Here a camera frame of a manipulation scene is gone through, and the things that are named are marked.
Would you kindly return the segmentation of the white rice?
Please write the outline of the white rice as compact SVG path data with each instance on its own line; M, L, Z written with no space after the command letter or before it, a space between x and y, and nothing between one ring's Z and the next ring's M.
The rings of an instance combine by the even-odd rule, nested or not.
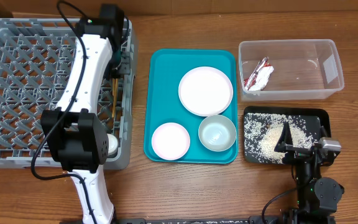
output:
M289 124L295 147L310 148L316 141L319 119L315 116L247 113L244 115L246 160L262 164L281 164L285 154L274 149L285 123Z

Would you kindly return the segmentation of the wooden chopstick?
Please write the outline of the wooden chopstick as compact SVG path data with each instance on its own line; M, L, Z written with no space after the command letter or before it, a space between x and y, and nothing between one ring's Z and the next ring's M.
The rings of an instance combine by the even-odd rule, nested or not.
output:
M112 97L113 97L112 118L114 118L115 114L116 114L116 101L117 101L117 97L114 97L114 80L115 80L115 78L113 78L113 80L112 80Z
M119 79L114 80L114 97L117 97Z

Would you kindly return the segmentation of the grey bowl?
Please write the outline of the grey bowl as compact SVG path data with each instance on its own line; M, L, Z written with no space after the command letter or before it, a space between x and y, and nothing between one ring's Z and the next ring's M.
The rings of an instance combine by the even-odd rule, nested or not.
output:
M216 114L202 120L198 128L198 137L205 148L223 152L235 143L237 129L229 118Z

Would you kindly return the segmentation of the red snack wrapper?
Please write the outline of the red snack wrapper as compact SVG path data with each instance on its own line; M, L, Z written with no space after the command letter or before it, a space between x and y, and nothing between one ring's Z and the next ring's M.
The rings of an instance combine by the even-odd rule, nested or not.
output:
M260 60L255 67L254 71L251 73L249 78L244 81L245 91L260 91L263 90L269 78L274 71L274 67L269 63L269 58L264 57Z

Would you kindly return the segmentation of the small white plate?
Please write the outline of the small white plate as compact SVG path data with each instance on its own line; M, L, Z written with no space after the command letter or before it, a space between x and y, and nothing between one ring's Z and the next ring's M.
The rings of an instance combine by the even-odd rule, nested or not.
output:
M178 123L164 123L154 131L151 145L154 153L160 158L174 161L188 152L190 135Z

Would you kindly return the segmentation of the white cup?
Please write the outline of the white cup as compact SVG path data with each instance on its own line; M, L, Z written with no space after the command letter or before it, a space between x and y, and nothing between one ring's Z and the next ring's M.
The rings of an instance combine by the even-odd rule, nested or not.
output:
M119 141L117 137L115 137L112 134L107 134L107 136L108 136L108 156L114 157L117 154Z

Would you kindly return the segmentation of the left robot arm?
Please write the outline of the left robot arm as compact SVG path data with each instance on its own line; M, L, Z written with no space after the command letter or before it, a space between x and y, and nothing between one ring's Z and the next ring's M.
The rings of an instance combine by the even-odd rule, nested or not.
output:
M45 135L39 148L48 146L70 177L83 209L83 223L114 223L114 205L108 197L104 163L118 149L118 140L106 132L97 115L104 79L117 78L122 61L122 40L129 21L115 4L103 4L98 17L83 14L69 24L76 36L75 59L63 95L53 110L42 112Z

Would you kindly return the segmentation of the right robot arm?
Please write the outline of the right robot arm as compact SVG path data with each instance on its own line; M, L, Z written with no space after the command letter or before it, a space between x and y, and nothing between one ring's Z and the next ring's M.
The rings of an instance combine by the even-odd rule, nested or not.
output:
M284 153L282 162L292 166L295 175L297 207L282 213L279 223L334 223L332 216L344 194L344 187L321 175L321 168L333 164L341 152L339 141L329 138L320 127L321 138L309 148L295 147L290 125L283 125L282 134L274 151Z

